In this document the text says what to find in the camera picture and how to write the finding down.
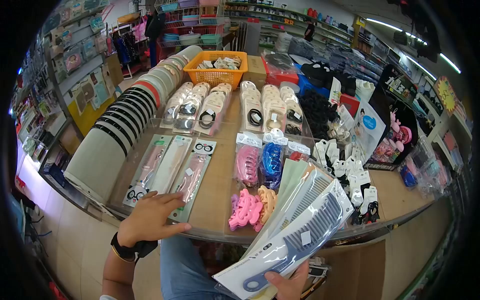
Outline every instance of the person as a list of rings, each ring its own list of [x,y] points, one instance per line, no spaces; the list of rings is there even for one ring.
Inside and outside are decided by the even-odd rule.
[[[312,21],[310,19],[307,20],[307,24],[307,30],[305,30],[303,38],[311,42],[313,40],[313,34],[315,34],[315,25],[312,24]]]
[[[192,242],[178,233],[191,229],[188,223],[166,225],[168,215],[185,205],[181,193],[147,193],[135,206],[128,218],[120,223],[116,234],[118,245],[133,247],[141,240],[160,244],[160,285],[164,300],[231,300],[214,287],[202,259]],[[135,257],[121,258],[115,247],[108,254],[103,269],[100,300],[131,300]],[[309,271],[308,260],[302,263],[290,279],[275,272],[265,278],[278,289],[278,300],[298,300],[303,292]]]

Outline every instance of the person's right hand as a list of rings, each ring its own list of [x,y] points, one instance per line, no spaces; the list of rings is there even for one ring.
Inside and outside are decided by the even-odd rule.
[[[185,206],[182,193],[157,195],[152,191],[142,197],[128,218],[120,223],[117,240],[120,246],[133,247],[141,240],[161,240],[192,228],[188,223],[165,225],[170,213]]]
[[[308,277],[308,259],[293,273],[290,279],[285,279],[279,273],[267,272],[265,278],[278,289],[277,300],[299,300],[303,286]]]

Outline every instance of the blue comb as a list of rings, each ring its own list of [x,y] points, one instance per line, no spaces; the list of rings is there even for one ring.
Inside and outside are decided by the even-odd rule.
[[[336,198],[328,193],[321,208],[313,213],[313,217],[307,224],[294,233],[283,237],[288,250],[286,257],[273,267],[246,279],[243,282],[243,288],[248,292],[259,291],[268,283],[264,276],[266,272],[273,271],[281,274],[296,261],[307,256],[310,257],[337,231],[342,217],[342,207]],[[302,245],[301,234],[306,231],[310,232],[311,242]]]

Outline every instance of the ceiling light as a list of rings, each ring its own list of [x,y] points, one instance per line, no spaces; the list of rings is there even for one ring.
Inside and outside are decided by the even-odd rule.
[[[382,25],[384,25],[384,26],[387,26],[387,27],[393,28],[393,29],[395,29],[395,30],[398,30],[398,31],[400,31],[400,32],[402,32],[402,31],[403,31],[403,30],[402,30],[402,29],[400,29],[400,28],[397,28],[397,27],[395,27],[395,26],[391,26],[390,24],[383,23],[383,22],[380,22],[380,21],[377,21],[377,20],[374,20],[374,19],[367,19],[367,21],[370,21],[370,22],[375,22],[375,23],[378,23],[378,24],[382,24]]]
[[[433,78],[433,80],[437,80],[435,78],[435,76],[433,76],[432,74],[430,74],[430,72],[428,72],[425,68],[423,68],[418,62],[416,62],[413,58],[411,58],[410,56],[408,55],[405,55],[409,60],[411,60],[414,64],[416,64],[417,66],[420,67],[420,69],[424,70],[431,78]]]
[[[448,59],[447,56],[445,56],[443,53],[440,53],[440,56],[443,57],[444,60],[446,60],[454,69],[455,71],[458,72],[458,74],[460,74],[462,71],[460,71],[460,69],[451,61]]]

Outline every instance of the gold bracelet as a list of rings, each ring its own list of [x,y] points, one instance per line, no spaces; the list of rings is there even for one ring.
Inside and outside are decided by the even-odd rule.
[[[117,252],[117,249],[115,249],[115,247],[113,247],[113,245],[112,245],[112,249],[113,249],[113,252],[114,252],[121,260],[123,260],[124,262],[127,262],[127,263],[133,263],[133,262],[135,262],[135,256],[132,258],[131,261],[128,261],[128,260],[120,257],[120,255],[119,255],[118,252]]]

